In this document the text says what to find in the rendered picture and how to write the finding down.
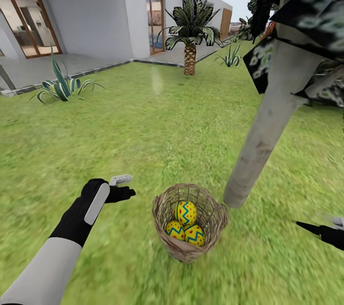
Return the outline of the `easter egg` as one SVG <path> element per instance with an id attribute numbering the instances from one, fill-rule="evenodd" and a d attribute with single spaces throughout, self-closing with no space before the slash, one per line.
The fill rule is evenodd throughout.
<path id="1" fill-rule="evenodd" d="M 183 228 L 185 225 L 191 225 L 198 223 L 198 207 L 197 202 L 189 199 L 183 200 L 173 208 L 172 214 L 169 213 L 169 217 L 175 216 L 176 220 L 181 223 Z"/>
<path id="2" fill-rule="evenodd" d="M 165 228 L 165 232 L 167 235 L 172 236 L 176 239 L 179 239 L 181 241 L 184 241 L 185 239 L 185 231 L 183 226 L 180 222 L 176 220 L 172 220 L 167 223 L 167 226 Z"/>
<path id="3" fill-rule="evenodd" d="M 195 245 L 197 248 L 203 247 L 204 242 L 208 242 L 209 238 L 205 238 L 204 235 L 209 234 L 209 232 L 205 229 L 205 234 L 202 229 L 202 226 L 199 226 L 198 223 L 193 223 L 191 225 L 185 225 L 185 239 L 186 243 L 191 243 Z M 184 242 L 183 241 L 183 242 Z"/>

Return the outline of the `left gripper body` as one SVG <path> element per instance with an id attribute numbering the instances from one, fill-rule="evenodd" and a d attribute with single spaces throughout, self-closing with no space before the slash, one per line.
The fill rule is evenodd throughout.
<path id="1" fill-rule="evenodd" d="M 116 194 L 113 200 L 105 202 L 106 203 L 115 203 L 121 200 L 128 200 L 130 198 L 129 195 L 129 186 L 124 186 L 124 187 L 114 187 Z"/>

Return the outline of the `wicker basket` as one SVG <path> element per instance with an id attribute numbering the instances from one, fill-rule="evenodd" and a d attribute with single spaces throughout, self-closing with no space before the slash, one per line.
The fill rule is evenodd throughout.
<path id="1" fill-rule="evenodd" d="M 197 248 L 195 245 L 191 243 L 186 243 L 185 241 L 181 241 L 179 239 L 176 239 L 172 236 L 169 236 L 165 232 L 165 228 L 167 226 L 167 223 L 169 222 L 169 218 L 167 217 L 167 211 L 168 209 L 165 207 L 164 202 L 166 201 L 166 197 L 170 192 L 180 188 L 188 189 L 198 189 L 198 191 L 204 192 L 207 194 L 207 197 L 210 200 L 210 203 L 212 203 L 211 208 L 212 211 L 208 215 L 208 218 L 205 220 L 201 220 L 199 226 L 202 226 L 202 229 L 205 234 L 205 229 L 209 232 L 209 234 L 204 235 L 205 238 L 209 238 L 208 242 L 204 242 L 203 247 Z M 199 187 L 193 183 L 179 183 L 170 186 L 164 193 L 162 193 L 160 196 L 156 196 L 153 199 L 153 203 L 156 204 L 155 208 L 152 206 L 151 212 L 154 216 L 154 223 L 157 229 L 158 234 L 160 235 L 160 238 L 162 242 L 164 243 L 168 253 L 170 256 L 181 263 L 192 263 L 199 257 L 201 257 L 204 253 L 208 252 L 212 248 L 215 247 L 221 231 L 224 229 L 226 224 L 228 224 L 228 212 L 227 207 L 225 204 L 217 203 L 214 199 L 214 197 L 210 194 L 208 190 L 206 190 L 204 187 Z M 216 211 L 217 220 L 213 220 L 214 212 Z M 170 221 L 176 220 L 175 216 L 170 218 Z M 204 224 L 205 221 L 205 224 Z"/>

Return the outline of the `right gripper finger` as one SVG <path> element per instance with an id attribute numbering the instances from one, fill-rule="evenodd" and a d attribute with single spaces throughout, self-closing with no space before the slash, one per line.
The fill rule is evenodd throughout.
<path id="1" fill-rule="evenodd" d="M 303 227 L 304 229 L 307 229 L 308 231 L 310 231 L 310 232 L 312 232 L 318 236 L 322 235 L 322 231 L 321 231 L 322 225 L 316 226 L 313 224 L 308 224 L 308 223 L 304 223 L 304 222 L 300 222 L 300 221 L 297 221 L 296 223 L 297 223 L 297 225 Z"/>

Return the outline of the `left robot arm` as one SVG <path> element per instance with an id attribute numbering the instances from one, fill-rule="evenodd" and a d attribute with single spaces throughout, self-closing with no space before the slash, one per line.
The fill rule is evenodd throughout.
<path id="1" fill-rule="evenodd" d="M 75 263 L 95 220 L 106 203 L 128 200 L 136 195 L 129 186 L 131 175 L 91 179 L 81 196 L 61 218 L 44 246 L 26 269 L 0 297 L 0 305 L 60 305 Z"/>

